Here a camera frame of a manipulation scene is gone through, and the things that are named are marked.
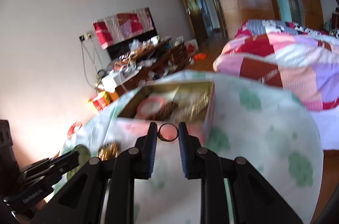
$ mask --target pink box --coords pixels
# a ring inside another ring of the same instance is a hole
[[[116,119],[116,124],[120,129],[123,129],[127,134],[135,134],[137,136],[146,135],[152,121],[134,119],[138,105],[150,93],[165,93],[178,88],[179,91],[197,91],[204,93],[210,92],[210,101],[207,109],[203,110],[198,116],[196,121],[186,122],[188,133],[192,136],[198,137],[201,145],[203,145],[210,136],[211,126],[214,116],[214,83],[212,81],[203,82],[172,82],[166,84],[154,84],[144,86],[140,91],[129,101],[125,108],[121,111]],[[155,121],[158,129],[166,121]],[[166,139],[174,139],[177,131],[171,125],[163,126],[161,135]]]

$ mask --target open door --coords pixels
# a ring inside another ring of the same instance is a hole
[[[204,20],[200,8],[196,0],[182,0],[186,13],[189,18],[189,23],[193,31],[194,37],[198,43],[203,42],[207,39],[207,33],[204,25]]]

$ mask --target open box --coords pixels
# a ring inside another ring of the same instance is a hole
[[[140,120],[134,118],[138,105],[147,98],[151,93],[166,93],[174,91],[177,92],[197,92],[197,93],[210,93],[209,103],[207,108],[201,111],[194,121],[186,122],[187,130],[190,135],[199,138],[200,143],[203,145],[210,136],[211,125],[214,115],[214,83],[211,81],[204,82],[173,82],[165,84],[153,84],[144,86],[139,92],[129,101],[121,113],[117,116],[116,125],[119,129],[127,134],[135,134],[137,136],[146,135],[148,128],[152,121]],[[167,121],[155,121],[158,129],[162,124],[168,123]],[[177,136],[177,131],[173,126],[166,125],[161,129],[161,135],[166,139],[174,139]]]

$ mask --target gold object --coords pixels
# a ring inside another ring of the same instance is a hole
[[[194,118],[208,106],[209,101],[210,92],[208,91],[203,93],[194,104],[173,112],[171,121],[193,121]]]
[[[101,161],[105,161],[114,157],[118,157],[120,154],[120,145],[117,142],[112,142],[103,145],[98,152],[98,157]]]

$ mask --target wooden floor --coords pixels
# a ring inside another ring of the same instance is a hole
[[[204,60],[197,60],[194,65],[190,65],[188,69],[199,71],[213,71],[213,62],[217,58],[217,56],[220,55],[221,50],[223,49],[226,42],[226,39],[216,37],[215,39],[209,39],[200,44],[199,52],[207,54],[207,57]],[[320,215],[321,211],[331,198],[333,191],[337,187],[338,183],[339,150],[324,151],[324,167],[321,189],[312,222]]]

